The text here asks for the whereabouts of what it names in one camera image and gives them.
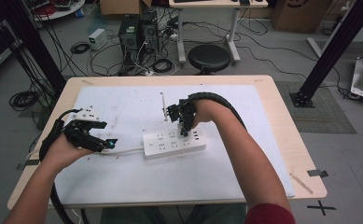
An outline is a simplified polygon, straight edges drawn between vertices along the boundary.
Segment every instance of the person's right hand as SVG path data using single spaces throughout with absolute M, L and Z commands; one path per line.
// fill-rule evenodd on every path
M 193 102 L 193 104 L 196 108 L 196 114 L 192 129 L 198 126 L 200 122 L 216 122 L 217 119 L 230 113 L 227 107 L 212 100 L 198 100 Z

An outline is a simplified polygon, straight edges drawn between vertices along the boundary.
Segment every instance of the electrical outlet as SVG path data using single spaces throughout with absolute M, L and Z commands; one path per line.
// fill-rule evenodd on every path
M 201 128 L 191 130 L 187 137 L 179 133 L 179 129 L 174 129 L 167 132 L 144 134 L 145 158 L 157 159 L 205 149 L 206 140 Z

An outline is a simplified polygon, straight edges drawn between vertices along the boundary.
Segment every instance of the cardboard box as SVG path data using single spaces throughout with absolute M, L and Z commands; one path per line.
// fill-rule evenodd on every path
M 276 31 L 314 33 L 333 0 L 278 0 L 272 14 Z
M 142 14 L 145 7 L 151 7 L 152 0 L 101 0 L 103 15 Z

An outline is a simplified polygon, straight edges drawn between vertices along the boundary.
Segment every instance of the floor mat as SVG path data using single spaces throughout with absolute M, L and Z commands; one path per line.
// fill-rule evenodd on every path
M 301 82 L 276 82 L 289 114 L 301 133 L 356 133 L 328 88 L 319 88 L 312 99 L 314 108 L 295 107 L 289 96 Z

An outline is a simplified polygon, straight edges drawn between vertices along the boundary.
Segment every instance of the black tape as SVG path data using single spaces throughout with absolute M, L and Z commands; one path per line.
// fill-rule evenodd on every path
M 324 178 L 324 177 L 327 177 L 328 176 L 327 171 L 311 170 L 311 171 L 307 171 L 307 173 L 309 174 L 309 176 L 317 176 L 317 175 L 319 175 L 321 178 Z
M 28 165 L 38 165 L 39 164 L 39 160 L 28 160 L 24 163 L 24 166 L 28 166 Z
M 336 210 L 335 207 L 329 207 L 329 206 L 323 206 L 323 204 L 321 203 L 321 201 L 318 200 L 318 204 L 319 206 L 315 206 L 315 205 L 307 205 L 307 208 L 313 208 L 313 209 L 320 209 L 321 212 L 323 213 L 323 216 L 326 216 L 326 209 L 327 210 Z

